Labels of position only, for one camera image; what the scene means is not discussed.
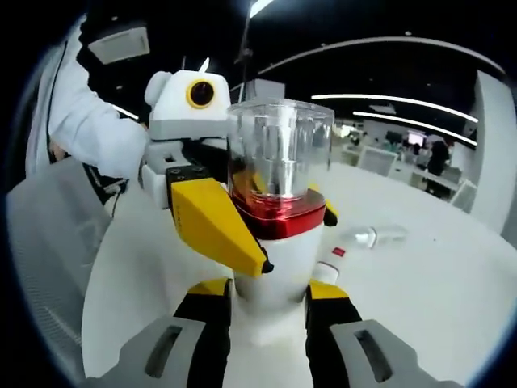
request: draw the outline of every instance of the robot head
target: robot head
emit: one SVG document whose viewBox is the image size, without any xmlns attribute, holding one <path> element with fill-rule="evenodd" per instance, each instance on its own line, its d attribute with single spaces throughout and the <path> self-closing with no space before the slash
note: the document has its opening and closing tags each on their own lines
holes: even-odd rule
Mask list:
<svg viewBox="0 0 517 388">
<path fill-rule="evenodd" d="M 145 102 L 152 107 L 152 140 L 225 137 L 229 131 L 229 88 L 220 75 L 190 70 L 158 72 L 145 90 Z"/>
</svg>

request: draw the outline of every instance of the desk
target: desk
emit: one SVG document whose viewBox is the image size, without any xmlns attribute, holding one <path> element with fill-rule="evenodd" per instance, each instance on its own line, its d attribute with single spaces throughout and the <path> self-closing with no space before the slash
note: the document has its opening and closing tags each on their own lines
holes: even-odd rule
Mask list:
<svg viewBox="0 0 517 388">
<path fill-rule="evenodd" d="M 411 345 L 433 377 L 468 383 L 517 307 L 517 251 L 447 202 L 358 168 L 334 164 L 318 184 L 340 227 L 400 225 L 403 246 L 350 251 L 338 285 L 364 319 Z M 324 236 L 327 252 L 338 230 Z"/>
<path fill-rule="evenodd" d="M 448 188 L 452 192 L 457 192 L 460 188 L 460 185 L 458 183 L 451 182 L 450 180 L 444 179 L 440 176 L 436 176 L 428 171 L 424 171 L 416 167 L 415 165 L 396 161 L 395 165 L 393 166 L 392 173 L 390 174 L 390 178 L 394 178 L 395 180 L 401 180 L 406 181 L 406 176 L 409 175 L 419 175 L 425 179 L 432 180 L 436 183 L 441 184 L 442 186 Z"/>
<path fill-rule="evenodd" d="M 343 164 L 335 163 L 328 174 L 319 168 L 316 183 L 341 216 L 339 228 L 326 231 L 321 252 L 347 226 L 398 224 L 410 232 L 400 247 L 347 252 L 338 284 L 364 319 L 376 319 L 411 345 L 432 376 L 470 381 L 511 324 L 517 251 L 425 192 Z M 130 191 L 117 214 L 86 292 L 87 376 L 115 365 L 122 344 L 174 311 L 189 285 L 229 275 L 185 249 L 168 212 L 155 209 L 144 193 Z"/>
<path fill-rule="evenodd" d="M 361 149 L 359 147 L 351 147 L 346 144 L 341 149 L 342 160 L 349 166 L 356 166 L 361 156 Z"/>
</svg>

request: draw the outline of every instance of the red label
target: red label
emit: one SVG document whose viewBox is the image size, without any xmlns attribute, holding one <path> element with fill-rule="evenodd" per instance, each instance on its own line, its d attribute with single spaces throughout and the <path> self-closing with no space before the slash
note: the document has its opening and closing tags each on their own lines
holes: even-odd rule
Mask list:
<svg viewBox="0 0 517 388">
<path fill-rule="evenodd" d="M 343 257 L 343 255 L 345 254 L 345 250 L 344 250 L 344 249 L 341 249 L 341 248 L 336 247 L 336 248 L 334 248 L 334 249 L 332 250 L 332 253 L 334 253 L 334 254 L 335 254 L 335 255 L 337 255 L 337 256 L 341 256 L 341 257 Z"/>
</svg>

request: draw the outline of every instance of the yellow camera lens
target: yellow camera lens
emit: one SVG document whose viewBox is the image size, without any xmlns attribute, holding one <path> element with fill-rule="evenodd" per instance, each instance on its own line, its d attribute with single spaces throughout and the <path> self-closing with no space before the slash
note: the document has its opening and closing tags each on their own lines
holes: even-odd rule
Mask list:
<svg viewBox="0 0 517 388">
<path fill-rule="evenodd" d="M 187 102 L 193 108 L 205 109 L 212 103 L 215 94 L 213 85 L 200 79 L 187 88 Z"/>
</svg>

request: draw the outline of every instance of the chair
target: chair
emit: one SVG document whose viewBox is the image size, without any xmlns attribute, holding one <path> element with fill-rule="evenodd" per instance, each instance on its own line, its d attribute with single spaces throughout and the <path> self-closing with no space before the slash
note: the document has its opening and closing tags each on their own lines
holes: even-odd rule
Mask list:
<svg viewBox="0 0 517 388">
<path fill-rule="evenodd" d="M 67 158 L 7 194 L 13 265 L 27 308 L 57 366 L 72 383 L 82 367 L 82 307 L 111 218 L 80 162 Z"/>
<path fill-rule="evenodd" d="M 357 167 L 382 176 L 389 176 L 397 158 L 398 154 L 394 152 L 365 146 L 361 150 Z"/>
<path fill-rule="evenodd" d="M 465 180 L 461 185 L 456 194 L 452 197 L 449 203 L 463 210 L 466 213 L 470 213 L 472 209 L 474 199 L 476 198 L 477 186 L 470 182 L 469 180 Z"/>
</svg>

